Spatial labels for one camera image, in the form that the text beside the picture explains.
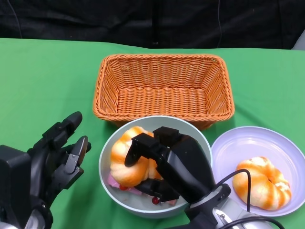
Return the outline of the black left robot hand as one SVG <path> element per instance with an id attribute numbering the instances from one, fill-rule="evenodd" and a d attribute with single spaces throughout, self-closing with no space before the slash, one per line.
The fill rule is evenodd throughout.
<path id="1" fill-rule="evenodd" d="M 84 173 L 81 164 L 91 144 L 86 135 L 66 146 L 82 121 L 77 111 L 55 123 L 27 153 L 31 157 L 30 195 L 51 206 L 57 195 Z"/>

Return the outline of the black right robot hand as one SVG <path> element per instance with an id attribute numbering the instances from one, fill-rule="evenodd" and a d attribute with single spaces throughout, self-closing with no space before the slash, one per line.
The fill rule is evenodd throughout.
<path id="1" fill-rule="evenodd" d="M 215 187 L 211 165 L 202 147 L 177 129 L 162 126 L 153 131 L 153 136 L 141 133 L 133 137 L 124 164 L 131 167 L 141 157 L 156 162 L 156 170 L 163 181 L 150 179 L 137 188 L 161 202 L 181 196 L 193 204 Z"/>

